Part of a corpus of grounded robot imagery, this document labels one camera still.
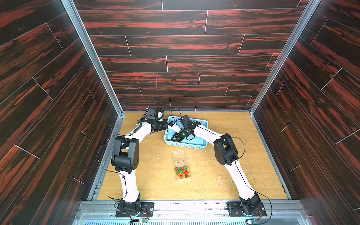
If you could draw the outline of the light blue plastic basket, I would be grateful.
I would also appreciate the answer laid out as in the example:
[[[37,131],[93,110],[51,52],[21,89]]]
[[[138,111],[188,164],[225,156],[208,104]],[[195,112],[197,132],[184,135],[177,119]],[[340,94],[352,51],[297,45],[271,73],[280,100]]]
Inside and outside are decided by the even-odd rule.
[[[167,129],[165,132],[164,141],[167,145],[199,150],[207,147],[208,142],[198,136],[194,136],[190,128],[185,128],[181,123],[180,117],[169,116],[167,121],[175,128],[175,130]]]

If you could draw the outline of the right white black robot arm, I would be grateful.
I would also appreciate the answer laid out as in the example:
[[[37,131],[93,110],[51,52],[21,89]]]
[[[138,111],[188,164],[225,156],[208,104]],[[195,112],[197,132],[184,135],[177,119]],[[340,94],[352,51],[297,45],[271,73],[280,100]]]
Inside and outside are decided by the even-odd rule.
[[[183,139],[193,136],[212,144],[216,160],[228,170],[237,187],[243,214],[255,215],[258,208],[262,207],[262,202],[241,168],[240,157],[233,138],[229,134],[212,131],[198,121],[193,122],[187,115],[181,117],[180,122],[182,127],[179,127],[176,122],[169,122],[168,128],[175,132],[171,140],[180,143]]]

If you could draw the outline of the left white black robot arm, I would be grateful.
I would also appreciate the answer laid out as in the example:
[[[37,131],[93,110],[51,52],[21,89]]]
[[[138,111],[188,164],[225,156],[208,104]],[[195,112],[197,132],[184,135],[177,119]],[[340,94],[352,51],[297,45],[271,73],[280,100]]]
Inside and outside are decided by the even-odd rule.
[[[118,206],[129,214],[137,215],[141,207],[136,182],[136,168],[140,162],[139,144],[147,135],[166,130],[167,127],[166,119],[139,121],[129,134],[115,138],[111,164],[121,179],[122,198],[118,200]]]

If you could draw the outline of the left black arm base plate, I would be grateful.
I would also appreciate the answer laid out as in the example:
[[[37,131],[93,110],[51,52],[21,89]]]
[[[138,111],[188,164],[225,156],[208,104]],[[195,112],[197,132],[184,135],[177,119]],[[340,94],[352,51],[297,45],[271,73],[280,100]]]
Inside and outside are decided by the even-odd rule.
[[[150,218],[154,214],[154,205],[154,202],[119,201],[115,216],[117,218]]]

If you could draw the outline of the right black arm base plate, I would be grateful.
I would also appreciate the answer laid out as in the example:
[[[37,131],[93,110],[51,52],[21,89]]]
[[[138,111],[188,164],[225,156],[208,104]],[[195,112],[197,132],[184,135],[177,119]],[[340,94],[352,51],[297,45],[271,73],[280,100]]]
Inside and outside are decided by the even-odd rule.
[[[251,205],[244,202],[227,202],[225,209],[231,217],[266,217],[267,212],[262,202]]]

